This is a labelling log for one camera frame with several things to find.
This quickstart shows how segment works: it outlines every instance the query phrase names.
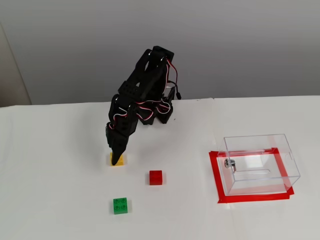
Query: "white wire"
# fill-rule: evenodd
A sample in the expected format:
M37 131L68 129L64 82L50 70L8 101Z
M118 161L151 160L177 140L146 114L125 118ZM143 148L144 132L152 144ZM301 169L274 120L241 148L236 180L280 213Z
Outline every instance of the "white wire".
M166 111L166 112L161 112L157 106L156 106L155 108L158 110L158 112L159 112L160 114L167 114L167 113L170 112L170 110L171 110L171 108L169 108L168 111Z
M164 104L168 104L168 108L170 108L171 106L170 106L170 104L168 103L168 102L166 102L166 101L162 101Z
M149 120L149 119L152 117L153 114L154 114L154 112L152 112L152 113L150 114L150 116L148 116L146 119L144 119L139 113L137 113L137 115L138 115L142 120L144 120L144 121Z
M109 122L109 128L114 129L114 128L111 126L111 122Z
M140 108L140 109L144 109L144 110L149 110L149 111L151 111L151 112L152 112L152 110L151 110L150 108L148 108L148 107L139 106L139 108Z
M120 110L124 111L126 114L128 113L126 110L124 110L123 108L119 107Z
M135 103L138 104L138 105L140 105L140 104L144 104L144 103L146 103L146 102L160 103L160 102L162 102L162 100L160 100L160 101L147 100L147 101L135 102Z
M169 78L169 67L168 64L166 64L166 73L165 73L165 86L162 94L165 94L165 91L167 89L167 84L168 84L168 78Z
M126 116L127 116L127 113L125 113L125 114L116 113L115 115L113 115L113 120L114 120L114 121L116 121L116 116L126 117Z
M170 109L170 106L169 106L169 107L167 107L167 106L162 105L162 104L159 104L159 106L161 106L161 107L163 107L163 108L165 108L165 109Z

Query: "robotic arm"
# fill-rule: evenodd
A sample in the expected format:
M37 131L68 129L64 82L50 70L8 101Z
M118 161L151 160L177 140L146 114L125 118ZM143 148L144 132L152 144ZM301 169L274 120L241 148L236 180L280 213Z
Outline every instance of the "robotic arm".
M116 165L126 150L129 136L136 131L138 120L152 125L155 117L166 124L173 112L171 101L178 92L178 72L171 61L174 53L160 46L147 49L135 65L135 69L114 95L109 110L110 122L105 134L112 149L112 165ZM176 72L176 81L168 80L169 69ZM165 96L168 84L174 84Z

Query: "red block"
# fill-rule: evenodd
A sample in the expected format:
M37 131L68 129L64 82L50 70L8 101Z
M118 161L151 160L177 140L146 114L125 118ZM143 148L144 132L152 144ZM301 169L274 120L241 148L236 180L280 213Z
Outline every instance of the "red block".
M162 185L162 171L150 171L149 173L150 185Z

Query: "cable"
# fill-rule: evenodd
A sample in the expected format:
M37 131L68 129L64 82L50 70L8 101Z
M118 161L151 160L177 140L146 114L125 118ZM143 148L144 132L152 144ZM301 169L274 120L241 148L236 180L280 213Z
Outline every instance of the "cable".
M139 113L137 113L136 115L143 121L147 121L149 120L153 114L154 114L154 111L152 111L152 109L148 108L148 107L143 107L143 106L139 106L140 109L143 109L143 110L148 110L148 111L151 111L151 114L147 117L147 118L143 118Z
M147 101L142 101L142 102L137 102L136 101L135 103L138 104L138 105L141 105L141 104L144 104L146 102L160 103L160 102L162 102L162 100L160 100L160 101L147 100Z
M170 62L169 59L166 59L167 63L174 69L175 71L175 85L177 85L178 83L178 71L177 69L175 68L175 66Z
M122 111L124 111L125 112L125 114L120 114L120 113L116 113L115 115L113 115L113 121L114 121L114 124L113 124L113 126L111 127L111 122L110 122L110 124L109 124L109 127L111 128L111 129L114 129L115 128L115 124L116 124L116 116L120 116L120 117L127 117L128 116L128 112L126 111L126 110L124 110L123 108L121 108L121 107L119 107L119 109L120 110L122 110Z
M159 110L159 108L158 108L157 106L156 106L155 108L158 110L158 113L160 113L160 114L167 114L167 113L169 113L170 110L171 110L171 107L169 107L166 112L162 112L162 111Z
M164 86L164 90L163 90L162 95L165 94L165 91L166 91L166 89L167 89L168 78L169 78L169 67L168 67L168 65L166 64L165 86Z
M176 88L176 92L178 93L179 90L178 90L178 85L174 82L174 81L168 81L168 83L170 84L174 84L174 86L172 88Z
M165 108L165 109L170 109L170 106L167 107L167 106L164 106L164 105L162 105L162 104L159 104L159 106L161 106L161 107L163 107L163 108Z

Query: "green block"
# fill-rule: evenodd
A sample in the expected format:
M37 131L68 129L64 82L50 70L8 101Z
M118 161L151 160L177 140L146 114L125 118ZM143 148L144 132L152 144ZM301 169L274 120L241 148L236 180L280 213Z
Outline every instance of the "green block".
M128 205L127 205L126 197L113 199L113 212L114 214L128 213Z

